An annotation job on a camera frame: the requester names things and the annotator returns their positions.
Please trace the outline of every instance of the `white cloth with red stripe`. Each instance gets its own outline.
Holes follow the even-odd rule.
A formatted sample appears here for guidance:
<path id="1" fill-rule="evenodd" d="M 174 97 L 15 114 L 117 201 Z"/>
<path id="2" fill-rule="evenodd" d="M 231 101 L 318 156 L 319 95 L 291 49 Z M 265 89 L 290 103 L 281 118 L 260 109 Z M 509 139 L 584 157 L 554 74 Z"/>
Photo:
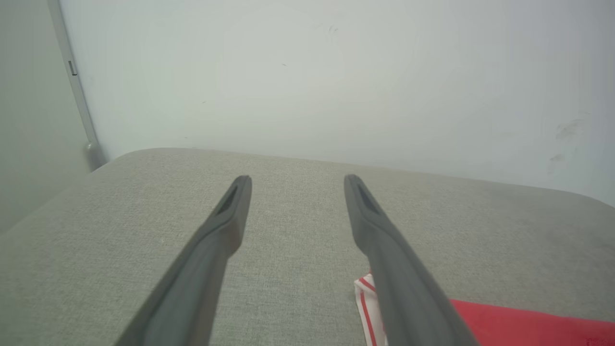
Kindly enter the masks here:
<path id="1" fill-rule="evenodd" d="M 388 346 L 378 297 L 376 296 L 376 285 L 371 271 L 354 281 L 354 292 L 357 297 L 357 307 L 363 323 L 367 346 Z"/>

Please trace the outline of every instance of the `red cloth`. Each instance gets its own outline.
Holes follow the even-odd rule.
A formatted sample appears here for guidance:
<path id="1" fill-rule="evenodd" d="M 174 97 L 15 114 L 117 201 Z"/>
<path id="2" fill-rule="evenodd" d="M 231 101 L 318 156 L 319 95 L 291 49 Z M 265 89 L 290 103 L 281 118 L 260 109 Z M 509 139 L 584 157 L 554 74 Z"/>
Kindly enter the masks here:
<path id="1" fill-rule="evenodd" d="M 451 302 L 481 346 L 615 346 L 615 323 Z"/>

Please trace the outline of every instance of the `fabric cushion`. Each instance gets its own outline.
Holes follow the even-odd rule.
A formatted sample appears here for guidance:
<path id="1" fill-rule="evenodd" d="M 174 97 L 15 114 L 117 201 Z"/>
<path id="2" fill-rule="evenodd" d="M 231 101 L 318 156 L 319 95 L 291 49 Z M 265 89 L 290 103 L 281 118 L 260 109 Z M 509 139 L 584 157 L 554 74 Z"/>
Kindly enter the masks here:
<path id="1" fill-rule="evenodd" d="M 363 345 L 343 177 L 452 299 L 615 321 L 615 209 L 540 188 L 195 149 L 122 156 L 0 237 L 0 344 L 109 345 L 235 177 L 253 194 L 211 345 Z"/>

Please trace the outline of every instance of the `gray wall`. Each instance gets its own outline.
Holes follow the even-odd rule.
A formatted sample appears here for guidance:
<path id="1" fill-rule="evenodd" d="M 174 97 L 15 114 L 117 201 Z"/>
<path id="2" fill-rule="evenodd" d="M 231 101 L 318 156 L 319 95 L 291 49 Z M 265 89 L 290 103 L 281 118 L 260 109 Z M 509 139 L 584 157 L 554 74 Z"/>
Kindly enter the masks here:
<path id="1" fill-rule="evenodd" d="M 0 233 L 89 172 L 45 0 L 0 2 Z"/>
<path id="2" fill-rule="evenodd" d="M 113 159 L 197 147 L 615 206 L 613 0 L 60 0 Z"/>

